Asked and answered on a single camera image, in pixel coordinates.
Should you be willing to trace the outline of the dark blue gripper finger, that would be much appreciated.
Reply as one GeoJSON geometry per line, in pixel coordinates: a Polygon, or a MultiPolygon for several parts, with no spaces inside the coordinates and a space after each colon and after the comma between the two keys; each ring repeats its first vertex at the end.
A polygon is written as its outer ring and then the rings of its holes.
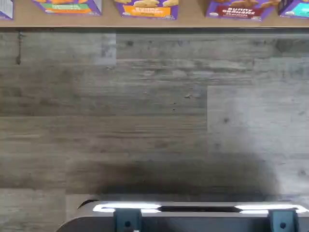
{"type": "Polygon", "coordinates": [[[113,213],[115,232],[140,232],[140,209],[116,209],[113,213]]]}
{"type": "Polygon", "coordinates": [[[268,212],[271,232],[297,232],[298,215],[295,209],[277,209],[268,212]]]}

